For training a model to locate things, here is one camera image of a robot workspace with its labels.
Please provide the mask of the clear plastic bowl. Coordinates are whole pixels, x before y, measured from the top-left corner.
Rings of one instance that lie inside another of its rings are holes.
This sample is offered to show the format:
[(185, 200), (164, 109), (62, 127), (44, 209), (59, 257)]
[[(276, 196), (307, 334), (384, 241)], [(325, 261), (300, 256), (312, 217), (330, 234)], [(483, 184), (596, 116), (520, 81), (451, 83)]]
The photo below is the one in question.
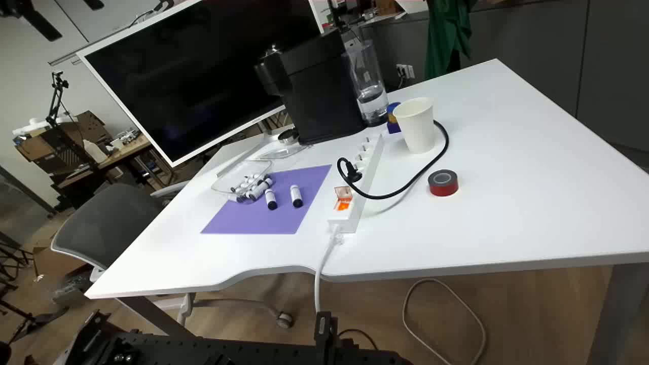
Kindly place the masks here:
[(243, 160), (234, 166), (217, 173), (217, 178), (211, 185), (213, 191), (229, 196), (230, 188), (239, 185), (245, 175), (263, 175), (265, 180), (271, 173), (271, 160)]

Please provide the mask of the white power strip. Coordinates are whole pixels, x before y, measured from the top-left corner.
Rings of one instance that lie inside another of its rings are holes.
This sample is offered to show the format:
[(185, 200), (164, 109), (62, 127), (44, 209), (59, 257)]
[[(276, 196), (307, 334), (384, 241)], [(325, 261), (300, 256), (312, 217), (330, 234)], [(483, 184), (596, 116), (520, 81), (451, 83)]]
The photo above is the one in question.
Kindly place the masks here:
[[(354, 184), (367, 194), (373, 183), (384, 145), (383, 134), (366, 136), (352, 155), (352, 166), (362, 175)], [(338, 233), (355, 233), (367, 199), (351, 189), (350, 185), (343, 185), (343, 181), (334, 187), (334, 194), (336, 203), (328, 219), (329, 226), (333, 230), (337, 228)]]

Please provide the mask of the purple mat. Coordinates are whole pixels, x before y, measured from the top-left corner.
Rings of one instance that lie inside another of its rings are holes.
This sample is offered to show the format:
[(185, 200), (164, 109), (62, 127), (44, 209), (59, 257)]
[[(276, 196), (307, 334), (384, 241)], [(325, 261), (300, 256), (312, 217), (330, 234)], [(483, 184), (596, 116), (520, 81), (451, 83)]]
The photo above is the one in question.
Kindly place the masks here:
[[(274, 185), (271, 189), (278, 203), (276, 210), (267, 208), (264, 196), (246, 204), (229, 201), (202, 229), (202, 233), (295, 234), (330, 170), (331, 165), (320, 165), (273, 173)], [(291, 185), (300, 187), (304, 201), (300, 208), (292, 205)]]

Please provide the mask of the clear plastic lid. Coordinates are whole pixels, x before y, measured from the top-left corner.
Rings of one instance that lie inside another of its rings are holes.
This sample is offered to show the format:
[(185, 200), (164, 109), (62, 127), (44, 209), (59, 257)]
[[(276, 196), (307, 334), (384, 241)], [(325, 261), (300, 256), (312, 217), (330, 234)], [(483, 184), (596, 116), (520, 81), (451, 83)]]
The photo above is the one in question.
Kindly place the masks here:
[(301, 145), (298, 143), (291, 144), (291, 145), (281, 145), (276, 149), (270, 150), (269, 152), (265, 152), (259, 156), (256, 157), (257, 160), (282, 160), (282, 159), (288, 159), (289, 157), (292, 157), (296, 154), (299, 154), (300, 152), (303, 152), (310, 148), (308, 145)]

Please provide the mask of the heap of small white bottles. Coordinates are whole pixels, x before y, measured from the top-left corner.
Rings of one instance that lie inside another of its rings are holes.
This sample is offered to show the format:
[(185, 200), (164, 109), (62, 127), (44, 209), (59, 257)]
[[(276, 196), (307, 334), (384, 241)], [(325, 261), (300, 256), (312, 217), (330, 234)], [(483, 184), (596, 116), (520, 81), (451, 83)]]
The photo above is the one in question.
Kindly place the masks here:
[(239, 185), (230, 188), (228, 199), (237, 203), (255, 200), (257, 197), (252, 193), (263, 182), (263, 178), (264, 176), (259, 174), (245, 175)]

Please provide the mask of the blue and yellow small container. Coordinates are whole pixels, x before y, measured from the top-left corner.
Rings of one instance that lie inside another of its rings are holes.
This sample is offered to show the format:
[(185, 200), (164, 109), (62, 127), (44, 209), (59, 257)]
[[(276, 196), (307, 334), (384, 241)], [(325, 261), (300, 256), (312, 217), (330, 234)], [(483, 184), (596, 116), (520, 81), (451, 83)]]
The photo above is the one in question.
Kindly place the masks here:
[(387, 131), (389, 134), (401, 133), (401, 128), (399, 126), (397, 118), (394, 116), (394, 109), (399, 106), (401, 102), (392, 102), (387, 106)]

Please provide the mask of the black coffee machine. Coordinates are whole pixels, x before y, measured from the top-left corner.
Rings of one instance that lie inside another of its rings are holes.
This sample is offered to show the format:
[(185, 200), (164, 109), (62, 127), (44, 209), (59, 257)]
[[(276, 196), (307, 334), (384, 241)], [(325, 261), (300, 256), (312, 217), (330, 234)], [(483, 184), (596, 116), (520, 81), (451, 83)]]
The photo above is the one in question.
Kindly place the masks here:
[(267, 93), (282, 99), (298, 143), (313, 145), (388, 121), (387, 93), (371, 40), (348, 48), (338, 30), (289, 49), (268, 49), (255, 65)]

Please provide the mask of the white paper cup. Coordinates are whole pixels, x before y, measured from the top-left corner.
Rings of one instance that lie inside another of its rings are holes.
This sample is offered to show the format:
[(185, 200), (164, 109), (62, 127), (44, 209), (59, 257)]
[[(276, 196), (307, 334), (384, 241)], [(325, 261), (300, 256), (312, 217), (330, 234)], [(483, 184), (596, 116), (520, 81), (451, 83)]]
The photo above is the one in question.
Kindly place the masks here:
[(435, 146), (436, 127), (431, 98), (417, 97), (401, 102), (392, 114), (411, 153), (423, 154)]

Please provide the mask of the red tape roll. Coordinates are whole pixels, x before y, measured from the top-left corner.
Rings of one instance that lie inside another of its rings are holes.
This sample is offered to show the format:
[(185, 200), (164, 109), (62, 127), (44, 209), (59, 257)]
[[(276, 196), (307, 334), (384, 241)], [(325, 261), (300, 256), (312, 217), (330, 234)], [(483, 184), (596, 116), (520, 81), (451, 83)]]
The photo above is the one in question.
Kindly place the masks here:
[(434, 196), (452, 196), (459, 190), (459, 180), (456, 172), (450, 169), (440, 169), (428, 176), (429, 191)]

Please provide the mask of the large white-framed monitor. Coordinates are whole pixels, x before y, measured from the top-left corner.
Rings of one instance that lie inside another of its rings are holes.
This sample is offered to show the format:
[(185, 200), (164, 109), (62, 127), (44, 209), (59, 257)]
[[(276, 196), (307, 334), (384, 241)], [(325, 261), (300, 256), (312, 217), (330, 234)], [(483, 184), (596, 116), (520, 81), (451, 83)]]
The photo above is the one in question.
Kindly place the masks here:
[(174, 167), (283, 110), (254, 66), (321, 33), (311, 0), (187, 0), (78, 57)]

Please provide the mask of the green garment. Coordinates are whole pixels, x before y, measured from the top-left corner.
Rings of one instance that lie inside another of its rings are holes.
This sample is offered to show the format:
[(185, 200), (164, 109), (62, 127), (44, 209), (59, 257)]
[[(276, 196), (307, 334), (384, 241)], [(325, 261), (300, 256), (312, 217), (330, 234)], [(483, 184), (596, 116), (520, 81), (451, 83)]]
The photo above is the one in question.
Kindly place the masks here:
[(471, 56), (469, 12), (478, 0), (425, 2), (429, 21), (424, 76), (430, 80), (460, 70), (460, 56)]

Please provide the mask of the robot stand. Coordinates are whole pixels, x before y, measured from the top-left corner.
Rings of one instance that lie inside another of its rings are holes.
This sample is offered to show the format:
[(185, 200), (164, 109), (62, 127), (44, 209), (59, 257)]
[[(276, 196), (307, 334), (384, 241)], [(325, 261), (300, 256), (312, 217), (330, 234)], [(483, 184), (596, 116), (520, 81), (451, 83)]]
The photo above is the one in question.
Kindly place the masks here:
[(339, 338), (330, 312), (315, 317), (314, 344), (170, 337), (122, 331), (99, 312), (79, 330), (55, 365), (412, 365), (398, 353), (362, 349)]

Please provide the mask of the grey office chair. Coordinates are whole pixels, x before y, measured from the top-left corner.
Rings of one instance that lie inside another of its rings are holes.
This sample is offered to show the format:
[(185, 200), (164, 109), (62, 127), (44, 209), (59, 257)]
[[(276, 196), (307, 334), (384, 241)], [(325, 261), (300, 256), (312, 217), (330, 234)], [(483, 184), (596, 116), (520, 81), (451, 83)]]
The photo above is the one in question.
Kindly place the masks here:
[[(58, 229), (51, 250), (90, 264), (95, 275), (91, 281), (95, 282), (187, 184), (187, 181), (180, 182), (151, 194), (126, 184), (110, 185), (75, 210)], [(153, 301), (152, 305), (162, 311), (177, 310), (175, 321), (180, 326), (186, 325), (193, 309), (218, 305), (243, 305), (266, 310), (280, 328), (294, 326), (290, 314), (264, 301), (197, 300), (195, 293), (188, 293), (171, 300)]]

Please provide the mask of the cluttered wooden workbench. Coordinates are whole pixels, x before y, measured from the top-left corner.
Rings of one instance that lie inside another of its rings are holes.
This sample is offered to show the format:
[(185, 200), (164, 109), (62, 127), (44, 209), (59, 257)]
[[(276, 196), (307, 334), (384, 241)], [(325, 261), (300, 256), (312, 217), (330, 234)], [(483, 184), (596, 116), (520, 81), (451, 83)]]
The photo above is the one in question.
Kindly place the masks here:
[(63, 206), (79, 208), (108, 184), (151, 189), (165, 186), (157, 175), (169, 166), (137, 129), (114, 136), (95, 113), (61, 113), (55, 125), (36, 119), (13, 131), (16, 150), (46, 173)]

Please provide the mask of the cardboard box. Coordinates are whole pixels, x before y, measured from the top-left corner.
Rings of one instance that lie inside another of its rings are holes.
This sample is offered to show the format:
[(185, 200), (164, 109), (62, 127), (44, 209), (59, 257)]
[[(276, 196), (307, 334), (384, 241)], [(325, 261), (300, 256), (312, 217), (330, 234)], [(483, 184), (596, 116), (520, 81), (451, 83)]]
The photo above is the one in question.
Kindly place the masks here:
[(92, 270), (92, 266), (81, 259), (61, 252), (55, 252), (49, 246), (37, 246), (33, 249), (37, 271), (44, 277), (63, 278)]

